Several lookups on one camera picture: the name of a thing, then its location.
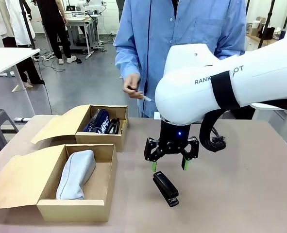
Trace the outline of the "person's right hand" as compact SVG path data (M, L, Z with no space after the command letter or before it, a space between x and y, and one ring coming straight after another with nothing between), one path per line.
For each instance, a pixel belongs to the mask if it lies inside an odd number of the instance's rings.
M124 79L123 91L128 94L130 98L143 99L143 93L137 90L139 80L140 75L137 73L131 73Z

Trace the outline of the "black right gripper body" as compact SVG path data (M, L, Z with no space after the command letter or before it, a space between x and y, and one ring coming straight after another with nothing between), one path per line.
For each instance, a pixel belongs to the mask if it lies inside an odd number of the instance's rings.
M183 153L188 145L190 125L172 125L161 121L158 149L164 154Z

